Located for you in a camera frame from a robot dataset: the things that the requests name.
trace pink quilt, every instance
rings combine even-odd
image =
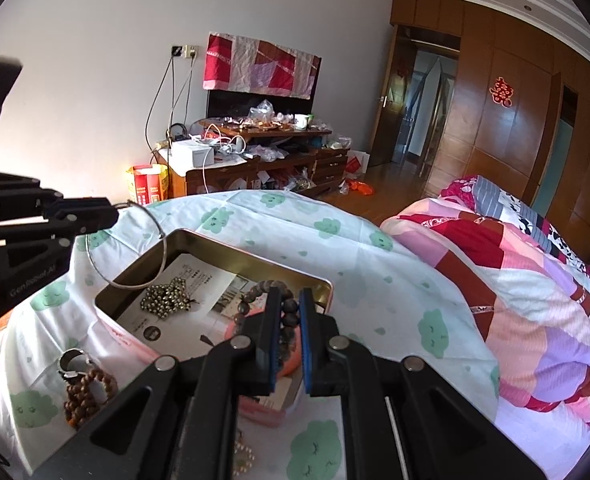
[[[499,362],[499,394],[590,424],[590,279],[462,203],[424,199],[382,230],[454,282]]]
[[[204,89],[310,99],[321,62],[294,48],[211,32]]]

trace door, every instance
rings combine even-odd
[[[448,114],[448,105],[452,95],[452,80],[444,73],[440,75],[440,82],[435,97],[435,107],[428,126],[428,134],[424,140],[422,154],[417,164],[417,173],[420,178],[428,178],[432,165],[437,157],[437,151],[440,147],[441,136],[446,126],[446,115]]]
[[[417,47],[410,40],[398,38],[395,25],[383,90],[379,98],[379,110],[370,139],[369,167],[385,164],[393,158],[406,111],[404,102],[411,83],[416,55]]]

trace wooden floor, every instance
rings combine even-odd
[[[402,168],[398,164],[375,166],[368,169],[363,179],[375,189],[374,195],[365,196],[357,191],[342,195],[333,191],[318,199],[379,226],[422,197],[425,180],[415,176],[415,169],[410,162]]]

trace white box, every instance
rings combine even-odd
[[[215,163],[215,150],[196,140],[179,140],[168,150],[167,160],[175,173],[186,176],[187,171],[212,166]]]

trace mug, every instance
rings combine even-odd
[[[305,130],[308,127],[308,119],[310,117],[304,114],[295,115],[295,128],[297,130]]]

